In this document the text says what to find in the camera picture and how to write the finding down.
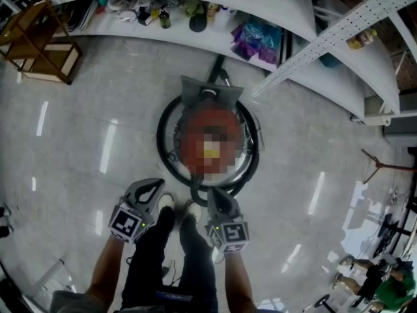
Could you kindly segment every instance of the metal rack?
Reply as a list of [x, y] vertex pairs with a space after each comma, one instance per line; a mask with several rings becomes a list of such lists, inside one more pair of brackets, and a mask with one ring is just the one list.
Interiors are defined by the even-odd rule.
[[[415, 2], [415, 0], [368, 0], [362, 3], [320, 34], [309, 45], [284, 62], [277, 71], [270, 74], [264, 82], [260, 83], [253, 90], [252, 95], [254, 97], [259, 96], [261, 93], [265, 92], [267, 88], [270, 89], [271, 85], [278, 84], [287, 78], [291, 78], [291, 76], [295, 75], [300, 69], [309, 65], [325, 53], [336, 53], [336, 57], [340, 59], [343, 57], [342, 51], [345, 50], [341, 44], [344, 44], [347, 39], [367, 29], [379, 20], [396, 15], [397, 10], [413, 2]], [[367, 58], [366, 50], [364, 49], [358, 50], [358, 53], [355, 54], [362, 55], [362, 59]], [[368, 65], [367, 69], [372, 70], [372, 66]], [[363, 121], [368, 117], [391, 117], [393, 115], [402, 114], [399, 107], [399, 94], [397, 88], [392, 87], [391, 89], [387, 89], [383, 82], [381, 82], [382, 80], [385, 80], [384, 77], [385, 76], [383, 75], [371, 75], [370, 77], [363, 79], [365, 79], [368, 84], [372, 83], [372, 85], [370, 85], [373, 90], [382, 98], [385, 102], [385, 106], [389, 108], [390, 112], [367, 112], [364, 117], [358, 117], [355, 120]]]

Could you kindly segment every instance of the black wheel ring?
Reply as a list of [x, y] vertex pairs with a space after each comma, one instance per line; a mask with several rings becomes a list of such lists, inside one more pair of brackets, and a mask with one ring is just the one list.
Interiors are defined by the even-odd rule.
[[[169, 119], [169, 116], [173, 112], [173, 110], [181, 103], [181, 95], [174, 98], [171, 103], [168, 104], [168, 106], [165, 108], [164, 112], [161, 115], [161, 118], [158, 123], [158, 129], [156, 130], [156, 147], [158, 149], [158, 154], [164, 163], [165, 167], [168, 169], [168, 171], [176, 178], [178, 179], [182, 184], [191, 187], [192, 181], [189, 179], [186, 179], [181, 174], [178, 173], [178, 171], [175, 169], [175, 167], [170, 163], [167, 156], [167, 151], [165, 149], [165, 129], [167, 126], [167, 122]], [[252, 115], [250, 112], [246, 109], [246, 107], [239, 101], [236, 103], [237, 110], [239, 110], [245, 118], [248, 128], [253, 140], [253, 155], [251, 157], [248, 169], [246, 170], [243, 175], [232, 183], [227, 183], [226, 185], [220, 185], [219, 188], [228, 191], [230, 195], [236, 196], [243, 188], [243, 186], [248, 182], [256, 172], [256, 169], [259, 164], [259, 142], [258, 142], [258, 135], [257, 135], [257, 128], [255, 121], [252, 118]], [[201, 191], [208, 191], [210, 186], [208, 185], [200, 185], [199, 190]], [[196, 200], [198, 204], [201, 206], [206, 207], [207, 201], [202, 200], [201, 198], [199, 200]]]

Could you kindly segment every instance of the gray tiled floor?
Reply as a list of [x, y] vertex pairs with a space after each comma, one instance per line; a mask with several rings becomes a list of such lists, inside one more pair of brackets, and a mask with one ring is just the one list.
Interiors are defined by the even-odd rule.
[[[163, 177], [179, 201], [189, 198], [160, 162], [155, 132], [162, 110], [180, 93], [180, 75], [205, 80], [215, 55], [149, 40], [80, 42], [85, 57], [70, 87], [28, 79], [17, 84], [13, 68], [0, 67], [0, 195], [16, 229], [1, 240], [0, 258], [23, 290], [57, 258], [64, 258], [77, 290], [85, 290], [108, 234], [95, 233], [96, 213], [103, 212], [106, 224], [132, 181]], [[245, 87], [242, 101], [259, 117], [265, 139], [259, 169], [238, 195], [250, 224], [244, 259], [255, 300], [260, 305], [275, 299], [276, 307], [285, 305], [283, 311], [298, 312], [328, 292], [337, 264], [332, 256], [372, 253], [378, 224], [366, 214], [380, 218], [389, 189], [404, 192], [409, 186], [410, 175], [393, 171], [380, 172], [367, 187], [357, 185], [371, 171], [360, 149], [391, 163], [409, 165], [412, 159], [379, 129], [351, 123], [347, 112], [310, 90], [284, 82], [253, 99], [249, 90], [263, 73], [232, 59], [225, 67], [231, 81]], [[42, 135], [36, 136], [45, 101]], [[114, 120], [102, 173], [103, 144]], [[320, 177], [323, 187], [313, 210]], [[364, 189], [363, 197], [352, 198], [355, 187]], [[132, 251], [127, 246], [124, 256]], [[181, 268], [177, 233], [166, 256], [165, 264], [176, 259]], [[126, 272], [123, 262], [119, 291]], [[224, 264], [216, 273], [225, 308]]]

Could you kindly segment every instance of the person's arm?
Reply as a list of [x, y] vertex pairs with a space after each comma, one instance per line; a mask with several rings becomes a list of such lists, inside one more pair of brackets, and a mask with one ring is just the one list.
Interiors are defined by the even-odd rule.
[[91, 285], [85, 292], [100, 300], [106, 310], [114, 300], [119, 280], [124, 242], [110, 235], [93, 271]]
[[390, 275], [392, 278], [398, 280], [398, 282], [402, 282], [405, 278], [405, 274], [398, 270], [391, 270]]
[[256, 312], [252, 299], [252, 289], [242, 256], [240, 253], [228, 253], [225, 255], [225, 263], [225, 288], [230, 312]]

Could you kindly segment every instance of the wooden shelf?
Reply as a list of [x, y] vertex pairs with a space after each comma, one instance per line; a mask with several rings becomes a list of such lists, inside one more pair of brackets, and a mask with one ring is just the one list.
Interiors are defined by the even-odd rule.
[[0, 46], [16, 42], [22, 37], [22, 32], [16, 27], [17, 24], [24, 30], [28, 30], [40, 15], [47, 9], [46, 2], [33, 6], [27, 12], [13, 15], [0, 34]]
[[[32, 43], [42, 51], [58, 28], [59, 24], [57, 20], [50, 17], [44, 24], [37, 26], [36, 33], [38, 33], [38, 35], [31, 38]], [[11, 45], [6, 54], [6, 59], [9, 61], [17, 59], [34, 59], [38, 57], [38, 55], [38, 51], [22, 37], [18, 42]]]
[[[76, 47], [64, 42], [48, 44], [44, 55], [67, 77], [79, 58]], [[22, 73], [28, 78], [64, 82], [58, 76], [57, 70], [43, 57], [25, 60]]]
[[[45, 51], [45, 56], [61, 70], [68, 57], [69, 51]], [[56, 70], [42, 57], [36, 59], [32, 71], [34, 73], [55, 74]]]

